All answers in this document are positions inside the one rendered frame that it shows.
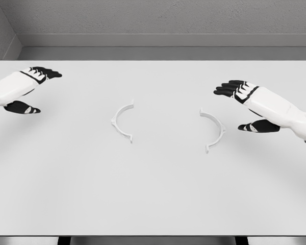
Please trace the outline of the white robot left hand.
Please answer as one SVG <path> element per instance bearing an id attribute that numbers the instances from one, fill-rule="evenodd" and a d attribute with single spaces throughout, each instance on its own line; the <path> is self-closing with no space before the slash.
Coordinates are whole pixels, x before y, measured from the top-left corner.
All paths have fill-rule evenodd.
<path id="1" fill-rule="evenodd" d="M 37 114 L 41 110 L 19 99 L 47 80 L 60 78 L 62 74 L 41 66 L 15 71 L 0 80 L 0 107 L 17 114 Z"/>

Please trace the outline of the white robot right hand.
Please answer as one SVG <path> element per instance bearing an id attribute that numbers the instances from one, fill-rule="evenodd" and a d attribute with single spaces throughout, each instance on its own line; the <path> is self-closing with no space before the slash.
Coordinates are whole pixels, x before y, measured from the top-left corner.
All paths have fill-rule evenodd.
<path id="1" fill-rule="evenodd" d="M 239 125 L 241 131 L 270 133 L 278 132 L 280 128 L 289 128 L 297 136 L 306 138 L 304 112 L 265 87 L 247 81 L 230 80 L 216 87 L 214 94 L 233 98 L 263 118 Z"/>

